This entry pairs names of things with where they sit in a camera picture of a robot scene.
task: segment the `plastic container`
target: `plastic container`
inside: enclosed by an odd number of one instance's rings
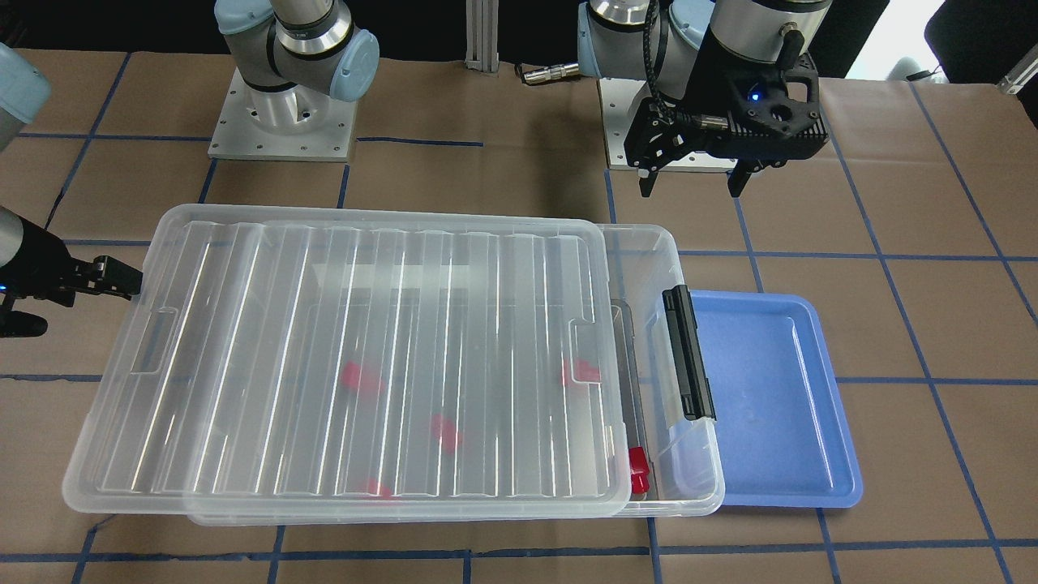
[[[662,290],[684,282],[674,237],[656,225],[599,225],[605,235],[609,296],[625,404],[628,447],[640,443],[649,493],[634,496],[623,517],[706,516],[725,498],[716,422],[685,419],[672,357]],[[625,452],[624,438],[616,437]],[[355,523],[348,518],[193,515],[201,525]]]
[[[143,271],[65,476],[77,510],[415,522],[630,499],[592,223],[186,204]]]
[[[799,297],[692,294],[717,411],[725,505],[851,507],[862,499],[815,309]]]

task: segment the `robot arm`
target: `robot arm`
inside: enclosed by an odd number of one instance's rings
[[[35,67],[0,44],[0,150],[35,117],[50,96],[50,84]],[[77,291],[130,299],[140,291],[141,273],[99,255],[77,259],[43,227],[0,206],[0,339],[38,337],[47,322],[12,310],[15,301],[34,298],[72,307]]]
[[[808,46],[831,0],[592,0],[580,5],[580,69],[647,80],[624,142],[649,196],[691,151],[737,159],[738,196],[767,166],[814,156],[828,133]],[[797,94],[794,85],[802,85]]]
[[[375,78],[378,39],[343,0],[217,0],[214,11],[251,120],[270,134],[319,129],[329,99],[355,102]]]

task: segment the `metal connector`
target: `metal connector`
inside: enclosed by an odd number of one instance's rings
[[[522,82],[527,85],[540,85],[559,79],[570,77],[580,77],[580,65],[575,62],[566,64],[553,64],[542,68],[535,68],[521,74]]]
[[[1027,55],[1016,63],[1010,72],[999,81],[999,90],[1009,95],[1015,95],[1028,84],[1028,81],[1038,74],[1038,45],[1035,45]]]

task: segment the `blue plastic tray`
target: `blue plastic tray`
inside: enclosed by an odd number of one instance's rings
[[[815,312],[784,295],[692,291],[725,505],[850,507],[862,471]]]

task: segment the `light blue joint cover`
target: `light blue joint cover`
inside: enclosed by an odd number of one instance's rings
[[[331,78],[328,94],[344,102],[359,100],[379,68],[379,39],[362,28],[353,33]]]
[[[710,26],[714,3],[710,0],[675,0],[671,4],[671,22],[678,34],[696,51]]]
[[[588,16],[586,2],[577,6],[577,64],[580,65],[580,75],[602,78],[591,40],[591,17]]]
[[[274,8],[270,0],[216,0],[213,12],[220,34],[230,35],[267,22]]]
[[[13,49],[0,43],[0,107],[31,123],[51,96],[51,83]]]

